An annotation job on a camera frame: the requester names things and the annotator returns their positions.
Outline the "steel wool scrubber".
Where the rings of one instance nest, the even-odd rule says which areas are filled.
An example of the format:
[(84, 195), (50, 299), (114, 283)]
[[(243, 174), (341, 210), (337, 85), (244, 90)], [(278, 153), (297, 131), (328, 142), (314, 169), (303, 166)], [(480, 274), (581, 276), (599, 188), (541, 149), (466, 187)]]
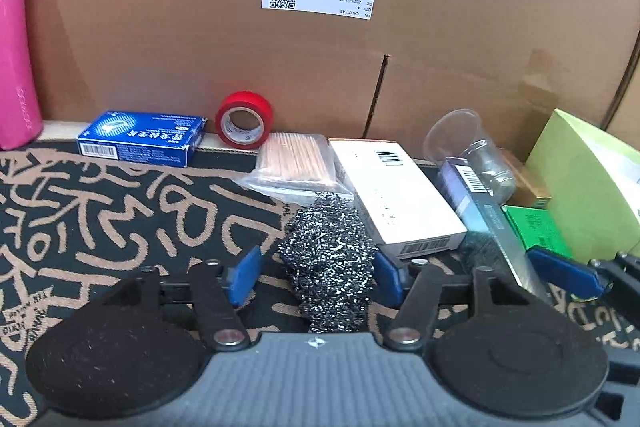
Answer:
[(319, 193), (296, 211), (278, 255), (311, 332), (366, 327), (377, 252), (354, 206), (337, 194)]

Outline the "silver dark green box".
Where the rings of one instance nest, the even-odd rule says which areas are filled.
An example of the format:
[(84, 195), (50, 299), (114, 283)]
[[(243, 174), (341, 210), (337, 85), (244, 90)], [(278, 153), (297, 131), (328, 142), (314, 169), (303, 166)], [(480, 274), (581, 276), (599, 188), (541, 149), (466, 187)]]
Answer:
[(438, 186), (468, 230), (458, 247), (465, 268), (493, 269), (550, 303), (546, 285), (528, 260), (501, 207), (469, 161), (455, 157), (445, 159), (439, 167)]

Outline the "bag of cotton swabs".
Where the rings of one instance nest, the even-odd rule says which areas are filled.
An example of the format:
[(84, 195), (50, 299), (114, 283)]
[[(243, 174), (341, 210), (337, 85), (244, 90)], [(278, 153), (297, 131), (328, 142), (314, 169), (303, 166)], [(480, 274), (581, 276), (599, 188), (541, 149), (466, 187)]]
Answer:
[(337, 179), (333, 150), (320, 134), (270, 134), (259, 147), (255, 168), (235, 183), (300, 207), (309, 207), (322, 193), (332, 193), (346, 202), (354, 198)]

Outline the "blue box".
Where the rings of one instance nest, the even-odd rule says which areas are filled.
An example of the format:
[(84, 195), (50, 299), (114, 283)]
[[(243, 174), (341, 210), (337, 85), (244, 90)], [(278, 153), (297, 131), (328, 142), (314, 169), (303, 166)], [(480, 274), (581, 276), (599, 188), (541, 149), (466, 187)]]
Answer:
[(183, 168), (206, 122), (198, 116), (110, 110), (80, 132), (76, 143), (82, 156)]

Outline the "large brown cardboard box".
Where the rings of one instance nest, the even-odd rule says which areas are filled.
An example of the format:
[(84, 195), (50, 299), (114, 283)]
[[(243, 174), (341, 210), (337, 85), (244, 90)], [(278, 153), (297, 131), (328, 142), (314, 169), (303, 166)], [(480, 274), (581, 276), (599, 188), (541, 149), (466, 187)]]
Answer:
[(450, 110), (526, 156), (555, 109), (608, 117), (639, 0), (26, 0), (42, 113), (213, 117), (261, 94), (282, 131), (421, 152)]

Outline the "bronze cosmetic box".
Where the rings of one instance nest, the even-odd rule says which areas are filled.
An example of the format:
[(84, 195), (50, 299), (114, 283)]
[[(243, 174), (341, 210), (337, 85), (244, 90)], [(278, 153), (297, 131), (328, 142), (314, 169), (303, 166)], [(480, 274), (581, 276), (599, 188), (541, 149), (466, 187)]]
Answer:
[(512, 171), (516, 184), (515, 192), (508, 199), (508, 204), (518, 207), (546, 209), (551, 200), (551, 194), (544, 182), (541, 181), (539, 176), (529, 171), (510, 150), (499, 147), (498, 151)]

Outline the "clear plastic cup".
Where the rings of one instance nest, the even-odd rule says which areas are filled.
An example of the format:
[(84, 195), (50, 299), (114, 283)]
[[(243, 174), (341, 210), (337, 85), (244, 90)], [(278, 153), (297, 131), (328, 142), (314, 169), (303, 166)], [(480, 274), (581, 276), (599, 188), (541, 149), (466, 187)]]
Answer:
[(433, 164), (440, 165), (447, 157), (460, 157), (483, 138), (480, 115), (469, 108), (455, 109), (442, 116), (427, 132), (423, 154)]

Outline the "red tape roll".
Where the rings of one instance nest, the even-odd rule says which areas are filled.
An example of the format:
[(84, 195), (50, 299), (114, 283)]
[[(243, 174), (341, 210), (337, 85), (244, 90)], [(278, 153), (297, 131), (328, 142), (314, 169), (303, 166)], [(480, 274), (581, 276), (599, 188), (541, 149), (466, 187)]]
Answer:
[(268, 139), (273, 121), (271, 104), (252, 91), (236, 91), (222, 101), (215, 118), (222, 142), (241, 150), (257, 150)]

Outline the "light green open box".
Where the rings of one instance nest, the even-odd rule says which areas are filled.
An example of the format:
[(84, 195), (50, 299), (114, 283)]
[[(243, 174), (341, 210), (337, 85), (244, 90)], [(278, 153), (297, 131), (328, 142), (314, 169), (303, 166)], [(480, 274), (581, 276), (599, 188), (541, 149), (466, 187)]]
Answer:
[(526, 159), (551, 194), (547, 205), (573, 258), (639, 254), (639, 152), (555, 110)]

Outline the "black letter-pattern mat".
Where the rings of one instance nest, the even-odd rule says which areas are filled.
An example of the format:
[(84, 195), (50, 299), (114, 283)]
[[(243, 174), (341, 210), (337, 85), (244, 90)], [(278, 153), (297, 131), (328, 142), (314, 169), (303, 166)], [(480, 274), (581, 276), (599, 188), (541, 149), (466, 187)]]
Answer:
[[(639, 355), (582, 305), (483, 267), (446, 273), (425, 351), (393, 351), (374, 279), (366, 327), (313, 333), (278, 247), (303, 207), (243, 190), (252, 158), (188, 168), (36, 144), (1, 157), (6, 426), (634, 426)], [(262, 250), (236, 313), (250, 345), (200, 338), (188, 271)]]

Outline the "pink thermos bottle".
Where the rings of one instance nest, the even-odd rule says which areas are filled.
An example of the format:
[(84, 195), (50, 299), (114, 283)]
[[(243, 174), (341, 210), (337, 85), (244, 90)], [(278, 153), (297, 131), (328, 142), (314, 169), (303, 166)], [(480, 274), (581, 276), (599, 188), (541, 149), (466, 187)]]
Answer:
[(14, 150), (40, 135), (43, 121), (30, 60), (25, 0), (0, 5), (1, 148)]

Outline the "narrow green box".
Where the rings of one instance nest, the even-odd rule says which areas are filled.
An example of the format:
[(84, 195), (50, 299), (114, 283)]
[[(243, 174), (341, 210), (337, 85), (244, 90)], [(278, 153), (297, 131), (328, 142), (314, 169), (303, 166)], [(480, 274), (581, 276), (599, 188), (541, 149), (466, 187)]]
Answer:
[(572, 257), (570, 248), (547, 210), (510, 205), (502, 210), (525, 249), (540, 246), (563, 257)]

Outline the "long white medicine box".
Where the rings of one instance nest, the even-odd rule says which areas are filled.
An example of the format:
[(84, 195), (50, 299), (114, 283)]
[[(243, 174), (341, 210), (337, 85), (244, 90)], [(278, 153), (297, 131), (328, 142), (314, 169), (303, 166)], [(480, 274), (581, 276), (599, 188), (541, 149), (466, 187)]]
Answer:
[(465, 225), (396, 142), (331, 139), (337, 178), (378, 248), (395, 259), (454, 251)]

